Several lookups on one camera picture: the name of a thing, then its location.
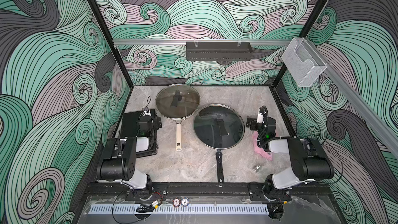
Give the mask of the pink fluffy cloth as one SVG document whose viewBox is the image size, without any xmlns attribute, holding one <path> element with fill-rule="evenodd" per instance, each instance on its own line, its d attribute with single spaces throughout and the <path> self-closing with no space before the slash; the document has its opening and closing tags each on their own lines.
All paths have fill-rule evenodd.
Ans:
<svg viewBox="0 0 398 224">
<path fill-rule="evenodd" d="M 257 131 L 254 131 L 252 134 L 252 139 L 253 139 L 253 145 L 254 145 L 254 152 L 261 155 L 263 158 L 272 161 L 273 156 L 270 152 L 265 151 L 263 148 L 258 147 L 257 145 L 257 138 L 258 138 L 258 133 Z"/>
</svg>

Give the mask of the small glass pot lid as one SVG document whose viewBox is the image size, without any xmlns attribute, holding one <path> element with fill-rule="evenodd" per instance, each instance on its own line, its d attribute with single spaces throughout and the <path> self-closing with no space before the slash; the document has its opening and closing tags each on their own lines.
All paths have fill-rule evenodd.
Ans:
<svg viewBox="0 0 398 224">
<path fill-rule="evenodd" d="M 185 119 L 200 107 L 201 97 L 190 85 L 175 84 L 163 88 L 155 98 L 158 112 L 168 119 Z"/>
</svg>

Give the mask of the large glass pot lid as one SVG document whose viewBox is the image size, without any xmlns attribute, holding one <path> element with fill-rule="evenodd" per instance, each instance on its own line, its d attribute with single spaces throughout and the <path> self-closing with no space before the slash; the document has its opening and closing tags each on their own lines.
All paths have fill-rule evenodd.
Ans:
<svg viewBox="0 0 398 224">
<path fill-rule="evenodd" d="M 193 128 L 202 143 L 221 150 L 236 146 L 245 134 L 240 114 L 222 104 L 210 104 L 200 109 L 194 118 Z"/>
</svg>

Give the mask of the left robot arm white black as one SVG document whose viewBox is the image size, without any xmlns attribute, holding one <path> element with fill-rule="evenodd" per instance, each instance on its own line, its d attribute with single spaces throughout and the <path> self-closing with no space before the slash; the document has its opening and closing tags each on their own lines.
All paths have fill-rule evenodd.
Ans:
<svg viewBox="0 0 398 224">
<path fill-rule="evenodd" d="M 160 117 L 144 116 L 137 120 L 137 134 L 106 142 L 97 166 L 97 182 L 120 183 L 132 191 L 152 194 L 149 174 L 136 168 L 137 158 L 156 155 L 157 131 L 162 128 Z"/>
</svg>

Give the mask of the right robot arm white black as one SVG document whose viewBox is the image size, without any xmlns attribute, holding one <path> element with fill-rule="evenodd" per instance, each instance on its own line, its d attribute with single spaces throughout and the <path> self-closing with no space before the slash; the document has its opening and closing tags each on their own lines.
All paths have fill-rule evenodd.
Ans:
<svg viewBox="0 0 398 224">
<path fill-rule="evenodd" d="M 261 153 L 288 154 L 290 166 L 269 175 L 263 186 L 266 194 L 273 194 L 302 183 L 311 183 L 334 177 L 334 168 L 317 139 L 276 136 L 276 120 L 264 117 L 247 117 L 246 127 L 256 131 L 255 148 Z"/>
</svg>

